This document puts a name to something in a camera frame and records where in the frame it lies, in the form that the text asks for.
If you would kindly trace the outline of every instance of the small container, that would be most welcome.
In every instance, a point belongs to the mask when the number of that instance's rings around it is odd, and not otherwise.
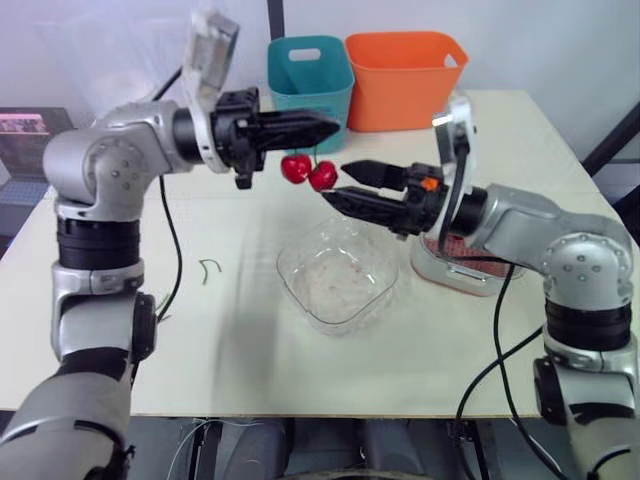
[[[439,32],[357,33],[345,43],[356,76],[349,128],[359,132],[431,127],[469,61]]]
[[[398,279],[392,250],[366,225],[340,218],[285,247],[277,269],[315,328],[344,335],[390,299]]]
[[[308,108],[336,120],[340,130],[319,143],[316,153],[340,150],[355,81],[342,41],[326,35],[279,38],[269,45],[268,70],[276,109]],[[298,151],[312,154],[313,148]]]
[[[480,297],[495,295],[502,287],[509,266],[505,263],[449,261],[438,252],[438,241],[419,235],[412,240],[411,266],[424,278]],[[486,252],[465,246],[461,238],[449,237],[445,250],[451,257],[488,256]],[[524,270],[516,267],[514,278]]]

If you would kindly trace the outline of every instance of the white bracket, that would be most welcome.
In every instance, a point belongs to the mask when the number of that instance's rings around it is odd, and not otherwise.
[[[196,10],[182,66],[182,83],[198,150],[215,173],[229,171],[216,153],[211,127],[218,95],[229,71],[240,27],[217,12]]]

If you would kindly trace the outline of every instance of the floor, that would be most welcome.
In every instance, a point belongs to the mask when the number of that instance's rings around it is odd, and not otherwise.
[[[11,413],[0,412],[0,431]],[[247,420],[233,419],[233,423]],[[541,419],[525,419],[529,433],[544,446],[558,462],[569,478],[578,478],[571,455],[569,438],[561,427],[553,427]],[[289,457],[287,474],[332,468],[364,466],[362,451],[354,435],[352,419],[297,419],[295,442]],[[436,480],[461,480],[464,478],[458,466],[449,436],[450,422],[446,420],[407,420],[410,438],[426,473]],[[135,459],[129,472],[129,480],[157,480],[167,478],[169,466],[179,444],[198,425],[192,418],[133,417],[129,428],[129,442],[136,446]],[[485,450],[487,466],[492,480],[546,480],[555,478],[548,473],[528,451],[516,428],[508,419],[478,422]],[[196,472],[195,480],[218,480],[244,427],[222,425],[220,442],[215,458],[201,459],[209,463],[209,471],[203,476]],[[184,444],[176,457],[171,480],[189,478],[193,436]],[[476,469],[475,453],[470,443],[464,445],[469,462]]]

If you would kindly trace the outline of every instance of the plastic basket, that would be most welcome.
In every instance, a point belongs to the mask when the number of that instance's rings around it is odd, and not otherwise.
[[[340,130],[318,144],[317,152],[342,148],[355,81],[342,41],[329,36],[274,40],[269,45],[268,71],[278,110],[309,108],[340,123]]]
[[[349,128],[362,132],[430,127],[469,60],[438,32],[358,33],[346,46],[356,76]]]

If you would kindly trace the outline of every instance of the orange bin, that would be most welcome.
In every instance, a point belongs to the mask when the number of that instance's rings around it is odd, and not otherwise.
[[[360,132],[430,127],[469,60],[438,32],[357,33],[345,43],[356,76],[349,128]]]

